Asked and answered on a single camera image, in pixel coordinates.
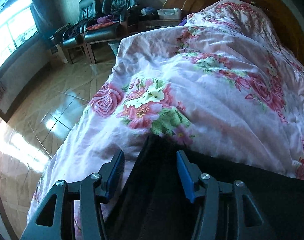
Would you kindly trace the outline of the wooden bedside table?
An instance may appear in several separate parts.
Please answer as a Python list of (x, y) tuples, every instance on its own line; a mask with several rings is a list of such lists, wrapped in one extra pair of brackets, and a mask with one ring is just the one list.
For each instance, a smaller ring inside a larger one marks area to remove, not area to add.
[(176, 27), (181, 20), (176, 19), (159, 19), (157, 15), (141, 15), (139, 17), (138, 32), (149, 31), (160, 28)]

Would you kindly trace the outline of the side window with frame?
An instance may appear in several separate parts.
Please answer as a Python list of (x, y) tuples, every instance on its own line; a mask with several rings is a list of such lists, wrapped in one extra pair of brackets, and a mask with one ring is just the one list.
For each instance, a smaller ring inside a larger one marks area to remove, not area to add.
[(17, 0), (0, 13), (0, 68), (38, 29), (32, 0)]

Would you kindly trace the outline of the white box on bedside table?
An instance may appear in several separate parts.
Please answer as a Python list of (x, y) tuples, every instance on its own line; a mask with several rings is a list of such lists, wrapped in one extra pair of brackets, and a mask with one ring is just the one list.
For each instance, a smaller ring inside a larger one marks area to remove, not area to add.
[(180, 20), (182, 11), (179, 8), (158, 9), (157, 13), (160, 20)]

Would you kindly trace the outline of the black pants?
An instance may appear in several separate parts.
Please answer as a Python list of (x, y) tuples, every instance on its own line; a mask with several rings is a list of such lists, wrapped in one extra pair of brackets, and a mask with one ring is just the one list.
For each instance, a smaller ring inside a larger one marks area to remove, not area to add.
[[(200, 202), (185, 196), (176, 165), (179, 146), (156, 135), (140, 148), (105, 222), (109, 239), (191, 239)], [(216, 180), (242, 180), (278, 239), (304, 239), (304, 180), (190, 150), (189, 161)]]

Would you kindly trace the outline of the wooden curved headboard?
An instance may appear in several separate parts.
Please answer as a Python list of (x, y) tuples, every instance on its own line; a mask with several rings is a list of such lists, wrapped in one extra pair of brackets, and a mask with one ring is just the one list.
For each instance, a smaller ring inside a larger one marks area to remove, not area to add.
[[(218, 0), (166, 0), (164, 9), (198, 12)], [(252, 0), (271, 20), (282, 44), (290, 49), (304, 66), (304, 17), (292, 0)]]

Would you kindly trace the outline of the pink floral bed quilt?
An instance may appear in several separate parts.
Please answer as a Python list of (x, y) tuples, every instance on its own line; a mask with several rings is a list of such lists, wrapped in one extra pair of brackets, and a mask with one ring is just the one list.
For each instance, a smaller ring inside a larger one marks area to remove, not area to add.
[(304, 180), (304, 66), (263, 11), (238, 0), (123, 39), (111, 75), (40, 178), (27, 225), (58, 180), (82, 181), (123, 151), (115, 195), (101, 205), (105, 228), (151, 135), (177, 152)]

